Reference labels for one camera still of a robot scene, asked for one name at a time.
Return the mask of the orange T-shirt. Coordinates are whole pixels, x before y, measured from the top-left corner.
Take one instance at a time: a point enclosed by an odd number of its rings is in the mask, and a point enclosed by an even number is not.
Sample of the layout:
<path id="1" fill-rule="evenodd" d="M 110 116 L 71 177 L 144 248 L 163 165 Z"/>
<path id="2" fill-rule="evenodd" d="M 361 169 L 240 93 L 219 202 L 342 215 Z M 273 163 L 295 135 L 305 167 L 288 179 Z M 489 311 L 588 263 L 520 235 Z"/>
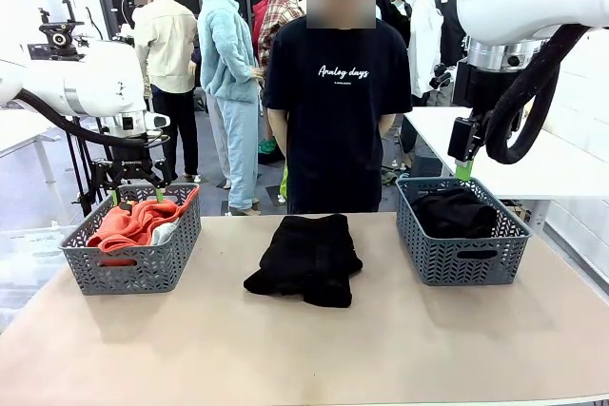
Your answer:
<path id="1" fill-rule="evenodd" d="M 102 252 L 101 266 L 135 265 L 136 261 L 119 259 L 116 253 L 126 248 L 154 246 L 149 244 L 153 229 L 164 222 L 179 222 L 198 193 L 199 186 L 196 186 L 187 193 L 182 204 L 167 198 L 161 203 L 156 199 L 121 202 L 102 219 L 99 229 L 89 238 L 87 247 L 96 247 Z"/>

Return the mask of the mannequin in white shirt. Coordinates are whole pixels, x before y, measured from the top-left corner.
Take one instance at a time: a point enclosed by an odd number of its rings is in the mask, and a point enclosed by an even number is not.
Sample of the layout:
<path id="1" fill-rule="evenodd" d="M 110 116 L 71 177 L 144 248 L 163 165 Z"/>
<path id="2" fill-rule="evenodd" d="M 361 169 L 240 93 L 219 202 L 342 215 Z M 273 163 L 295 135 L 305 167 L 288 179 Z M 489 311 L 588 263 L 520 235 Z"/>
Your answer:
<path id="1" fill-rule="evenodd" d="M 435 66 L 440 63 L 443 16 L 435 0 L 415 0 L 410 18 L 408 58 L 414 106 L 425 102 L 432 89 Z"/>

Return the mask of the mannequin in black clothes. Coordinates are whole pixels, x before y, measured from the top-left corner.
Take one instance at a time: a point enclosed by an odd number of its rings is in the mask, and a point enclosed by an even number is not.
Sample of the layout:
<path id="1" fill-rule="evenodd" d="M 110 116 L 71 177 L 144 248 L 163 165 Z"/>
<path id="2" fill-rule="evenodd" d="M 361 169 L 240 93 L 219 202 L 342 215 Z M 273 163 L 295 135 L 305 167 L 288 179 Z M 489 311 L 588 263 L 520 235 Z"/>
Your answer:
<path id="1" fill-rule="evenodd" d="M 454 67 L 463 57 L 465 38 L 465 32 L 457 14 L 457 0 L 435 0 L 435 3 L 443 18 L 441 62 L 448 68 Z"/>

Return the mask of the mannequin in light blue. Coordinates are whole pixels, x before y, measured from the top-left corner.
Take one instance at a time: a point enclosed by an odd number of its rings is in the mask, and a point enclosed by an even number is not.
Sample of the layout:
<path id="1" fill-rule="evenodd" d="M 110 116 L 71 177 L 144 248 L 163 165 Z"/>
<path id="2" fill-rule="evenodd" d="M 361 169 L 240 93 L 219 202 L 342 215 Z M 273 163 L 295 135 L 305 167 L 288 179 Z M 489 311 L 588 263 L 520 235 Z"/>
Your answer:
<path id="1" fill-rule="evenodd" d="M 259 69 L 236 0 L 203 0 L 198 18 L 201 83 L 222 118 L 229 167 L 228 204 L 249 209 L 258 177 Z"/>

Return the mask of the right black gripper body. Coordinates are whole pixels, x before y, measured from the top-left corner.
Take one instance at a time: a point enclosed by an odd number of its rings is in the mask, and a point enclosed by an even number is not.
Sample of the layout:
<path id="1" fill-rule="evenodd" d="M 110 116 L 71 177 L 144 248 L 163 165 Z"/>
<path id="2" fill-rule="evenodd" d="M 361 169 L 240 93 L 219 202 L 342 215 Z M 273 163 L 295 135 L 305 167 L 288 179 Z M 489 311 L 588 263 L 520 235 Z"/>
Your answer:
<path id="1" fill-rule="evenodd" d="M 465 60 L 459 61 L 456 66 L 452 104 L 470 108 L 469 117 L 483 124 L 497 101 L 496 75 L 482 71 Z"/>

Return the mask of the black tripod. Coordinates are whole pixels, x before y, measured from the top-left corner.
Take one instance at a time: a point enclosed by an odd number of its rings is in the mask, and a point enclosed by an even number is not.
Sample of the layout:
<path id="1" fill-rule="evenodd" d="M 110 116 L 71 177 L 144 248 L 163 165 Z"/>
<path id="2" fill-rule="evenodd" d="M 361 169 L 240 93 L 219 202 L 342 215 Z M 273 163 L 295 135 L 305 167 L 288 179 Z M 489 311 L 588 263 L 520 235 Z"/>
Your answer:
<path id="1" fill-rule="evenodd" d="M 77 204 L 84 217 L 88 216 L 93 207 L 102 202 L 108 195 L 100 184 L 96 175 L 96 163 L 110 161 L 112 159 L 110 148 L 103 146 L 103 152 L 98 156 L 91 156 L 89 147 L 91 144 L 70 133 L 66 132 L 69 156 L 72 163 L 74 178 L 77 185 L 77 193 L 73 204 Z"/>

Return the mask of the mannequin cream jacket black trousers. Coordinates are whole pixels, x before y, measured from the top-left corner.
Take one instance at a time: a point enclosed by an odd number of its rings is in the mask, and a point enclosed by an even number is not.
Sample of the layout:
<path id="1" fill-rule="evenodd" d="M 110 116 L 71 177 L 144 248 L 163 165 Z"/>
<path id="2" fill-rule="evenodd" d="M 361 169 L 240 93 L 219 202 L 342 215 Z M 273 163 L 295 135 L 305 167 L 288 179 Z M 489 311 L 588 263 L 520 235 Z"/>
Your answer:
<path id="1" fill-rule="evenodd" d="M 148 77 L 153 108 L 169 118 L 163 145 L 168 169 L 177 178 L 177 143 L 184 155 L 185 178 L 200 181 L 191 54 L 197 33 L 194 14 L 175 0 L 151 0 L 134 12 L 135 50 Z"/>

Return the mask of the black garment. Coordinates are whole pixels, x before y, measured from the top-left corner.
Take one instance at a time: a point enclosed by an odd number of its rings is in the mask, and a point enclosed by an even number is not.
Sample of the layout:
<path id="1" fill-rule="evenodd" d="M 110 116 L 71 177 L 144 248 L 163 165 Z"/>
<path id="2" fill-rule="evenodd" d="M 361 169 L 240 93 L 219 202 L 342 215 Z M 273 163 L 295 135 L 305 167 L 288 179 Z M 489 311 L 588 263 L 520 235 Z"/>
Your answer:
<path id="1" fill-rule="evenodd" d="M 424 233 L 435 239 L 490 238 L 498 221 L 498 211 L 466 188 L 431 192 L 411 207 Z"/>
<path id="2" fill-rule="evenodd" d="M 347 216 L 286 216 L 244 288 L 255 295 L 300 296 L 314 306 L 348 308 L 350 278 L 362 269 Z"/>

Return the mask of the person in black T-shirt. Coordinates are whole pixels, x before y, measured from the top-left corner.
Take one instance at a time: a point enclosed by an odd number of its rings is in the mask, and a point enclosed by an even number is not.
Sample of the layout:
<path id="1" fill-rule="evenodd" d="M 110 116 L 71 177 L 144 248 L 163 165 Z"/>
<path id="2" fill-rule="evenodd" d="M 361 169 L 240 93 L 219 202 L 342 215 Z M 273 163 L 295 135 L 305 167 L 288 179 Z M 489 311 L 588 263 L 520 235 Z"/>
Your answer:
<path id="1" fill-rule="evenodd" d="M 289 214 L 378 210 L 379 121 L 412 102 L 406 43 L 376 0 L 307 0 L 273 40 L 263 103 L 288 113 Z"/>

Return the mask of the light grey T-shirt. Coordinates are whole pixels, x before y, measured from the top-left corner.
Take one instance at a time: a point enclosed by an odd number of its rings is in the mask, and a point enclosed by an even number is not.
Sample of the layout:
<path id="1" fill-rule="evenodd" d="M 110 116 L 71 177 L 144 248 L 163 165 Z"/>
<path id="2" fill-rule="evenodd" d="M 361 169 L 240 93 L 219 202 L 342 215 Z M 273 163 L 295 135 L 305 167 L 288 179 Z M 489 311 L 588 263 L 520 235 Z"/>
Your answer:
<path id="1" fill-rule="evenodd" d="M 167 242 L 178 225 L 178 221 L 164 222 L 153 229 L 150 245 L 159 245 Z"/>

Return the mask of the person's right forearm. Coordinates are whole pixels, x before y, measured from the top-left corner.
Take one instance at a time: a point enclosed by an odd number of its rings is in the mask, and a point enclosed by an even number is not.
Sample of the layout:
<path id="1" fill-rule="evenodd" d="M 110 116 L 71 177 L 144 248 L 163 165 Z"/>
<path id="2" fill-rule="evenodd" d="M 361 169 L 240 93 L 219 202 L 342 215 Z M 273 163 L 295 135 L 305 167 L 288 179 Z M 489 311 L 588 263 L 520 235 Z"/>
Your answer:
<path id="1" fill-rule="evenodd" d="M 284 157 L 287 158 L 288 113 L 284 110 L 269 108 L 267 110 L 267 119 L 278 147 Z"/>

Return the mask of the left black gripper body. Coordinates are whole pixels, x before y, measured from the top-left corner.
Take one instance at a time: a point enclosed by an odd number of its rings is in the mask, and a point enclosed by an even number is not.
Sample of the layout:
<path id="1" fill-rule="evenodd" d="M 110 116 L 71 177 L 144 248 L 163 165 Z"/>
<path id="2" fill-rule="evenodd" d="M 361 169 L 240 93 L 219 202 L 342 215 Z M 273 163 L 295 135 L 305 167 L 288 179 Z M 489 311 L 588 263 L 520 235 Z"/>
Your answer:
<path id="1" fill-rule="evenodd" d="M 148 177 L 150 155 L 146 148 L 113 147 L 111 153 L 111 179 L 114 182 L 144 180 Z"/>

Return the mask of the white side table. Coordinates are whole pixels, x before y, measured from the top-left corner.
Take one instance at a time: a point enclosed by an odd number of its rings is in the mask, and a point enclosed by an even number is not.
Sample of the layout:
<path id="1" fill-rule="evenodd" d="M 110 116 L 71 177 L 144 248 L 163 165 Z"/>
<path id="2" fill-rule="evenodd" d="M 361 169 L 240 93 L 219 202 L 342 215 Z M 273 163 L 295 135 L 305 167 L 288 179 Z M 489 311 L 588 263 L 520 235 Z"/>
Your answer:
<path id="1" fill-rule="evenodd" d="M 442 161 L 442 174 L 454 175 L 456 160 L 448 146 L 456 118 L 469 114 L 464 107 L 415 107 L 406 118 Z M 541 233 L 550 203 L 560 200 L 609 198 L 609 164 L 543 131 L 528 154 L 516 164 L 491 160 L 484 149 L 476 155 L 471 176 L 500 200 L 532 204 L 529 227 Z"/>
<path id="2" fill-rule="evenodd" d="M 49 134 L 53 129 L 55 125 L 40 114 L 26 109 L 0 109 L 0 158 L 33 145 L 48 191 L 54 199 L 57 220 L 63 221 L 67 217 L 66 211 L 45 149 L 45 143 L 60 140 L 59 136 Z"/>

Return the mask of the grey plastic lattice basket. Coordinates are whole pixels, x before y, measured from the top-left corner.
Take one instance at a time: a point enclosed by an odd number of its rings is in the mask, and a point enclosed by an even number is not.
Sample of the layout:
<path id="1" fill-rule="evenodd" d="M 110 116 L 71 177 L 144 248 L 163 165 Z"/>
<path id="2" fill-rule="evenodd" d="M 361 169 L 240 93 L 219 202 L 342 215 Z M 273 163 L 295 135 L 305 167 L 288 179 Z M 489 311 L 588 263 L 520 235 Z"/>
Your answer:
<path id="1" fill-rule="evenodd" d="M 410 259 L 426 285 L 504 285 L 513 282 L 531 230 L 479 181 L 457 178 L 400 178 L 397 226 Z M 411 204 L 434 191 L 466 188 L 498 211 L 493 235 L 482 239 L 428 237 Z"/>
<path id="2" fill-rule="evenodd" d="M 165 198 L 182 204 L 187 193 L 198 184 L 179 183 L 166 188 Z M 154 200 L 155 188 L 130 184 L 119 187 L 120 202 Z M 170 239 L 160 245 L 121 249 L 119 259 L 136 261 L 132 266 L 100 265 L 102 252 L 87 247 L 89 238 L 99 229 L 113 204 L 105 198 L 61 243 L 71 273 L 85 295 L 125 295 L 165 293 L 173 290 L 181 277 L 201 230 L 199 193 L 188 206 Z"/>

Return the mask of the mannequin plaid shirt green trousers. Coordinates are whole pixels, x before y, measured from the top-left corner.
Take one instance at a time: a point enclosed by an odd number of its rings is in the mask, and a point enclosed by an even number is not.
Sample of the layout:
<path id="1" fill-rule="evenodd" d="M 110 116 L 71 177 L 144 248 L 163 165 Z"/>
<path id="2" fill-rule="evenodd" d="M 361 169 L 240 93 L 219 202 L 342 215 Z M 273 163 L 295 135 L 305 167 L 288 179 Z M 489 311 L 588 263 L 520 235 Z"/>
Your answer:
<path id="1" fill-rule="evenodd" d="M 266 0 L 265 15 L 258 34 L 258 61 L 263 78 L 269 64 L 273 40 L 280 28 L 304 15 L 299 0 Z"/>

